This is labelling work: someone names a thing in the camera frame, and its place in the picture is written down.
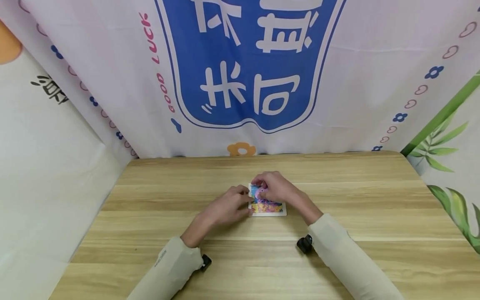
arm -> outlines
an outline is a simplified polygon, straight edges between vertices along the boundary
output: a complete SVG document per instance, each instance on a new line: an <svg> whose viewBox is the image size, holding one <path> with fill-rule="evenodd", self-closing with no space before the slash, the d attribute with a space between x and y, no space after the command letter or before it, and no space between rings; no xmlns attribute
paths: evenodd
<svg viewBox="0 0 480 300"><path fill-rule="evenodd" d="M326 266L356 300L402 300L403 297L385 273L350 238L329 214L323 214L304 192L278 172L257 175L252 184L268 186L260 197L286 202L298 210L309 226L313 246Z"/></svg>
<svg viewBox="0 0 480 300"><path fill-rule="evenodd" d="M203 264L198 246L213 228L238 222L252 215L240 209L252 201L248 188L231 187L199 213L180 237L172 238L157 260L133 289L127 300L170 300Z"/></svg>

person's right hand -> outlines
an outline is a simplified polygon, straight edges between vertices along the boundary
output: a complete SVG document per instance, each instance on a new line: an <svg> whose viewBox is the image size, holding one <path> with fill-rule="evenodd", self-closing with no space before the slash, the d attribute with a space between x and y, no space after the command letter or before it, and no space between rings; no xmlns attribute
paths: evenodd
<svg viewBox="0 0 480 300"><path fill-rule="evenodd" d="M285 202L293 206L307 225L315 223L323 215L306 193L300 191L278 171L258 174L252 184L268 188L268 191L260 193L259 197L262 199Z"/></svg>

black clip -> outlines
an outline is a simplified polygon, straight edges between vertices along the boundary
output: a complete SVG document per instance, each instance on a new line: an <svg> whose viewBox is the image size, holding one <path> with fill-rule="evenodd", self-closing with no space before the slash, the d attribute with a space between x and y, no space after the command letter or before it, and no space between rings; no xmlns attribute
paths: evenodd
<svg viewBox="0 0 480 300"><path fill-rule="evenodd" d="M208 266L212 264L212 260L205 254L202 255L202 259L204 260L204 264L200 267L200 271L205 272Z"/></svg>
<svg viewBox="0 0 480 300"><path fill-rule="evenodd" d="M297 247L304 253L304 254L309 254L312 252L312 237L310 234L307 234L306 237L301 238L300 240L297 241Z"/></svg>

person's left hand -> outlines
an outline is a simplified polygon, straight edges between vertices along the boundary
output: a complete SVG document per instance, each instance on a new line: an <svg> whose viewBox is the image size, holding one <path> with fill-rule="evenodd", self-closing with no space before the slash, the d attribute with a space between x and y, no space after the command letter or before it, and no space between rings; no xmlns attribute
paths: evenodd
<svg viewBox="0 0 480 300"><path fill-rule="evenodd" d="M223 225L239 222L253 211L241 208L253 198L248 196L248 188L243 185L232 186L225 193L213 200L192 221L180 237L189 248L198 247L210 230Z"/></svg>

orange circle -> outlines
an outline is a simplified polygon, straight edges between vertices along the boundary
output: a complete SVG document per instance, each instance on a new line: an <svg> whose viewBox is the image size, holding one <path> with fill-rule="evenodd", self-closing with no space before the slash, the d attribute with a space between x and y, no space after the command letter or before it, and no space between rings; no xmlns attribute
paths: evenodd
<svg viewBox="0 0 480 300"><path fill-rule="evenodd" d="M0 21L0 65L15 60L22 52L22 43Z"/></svg>

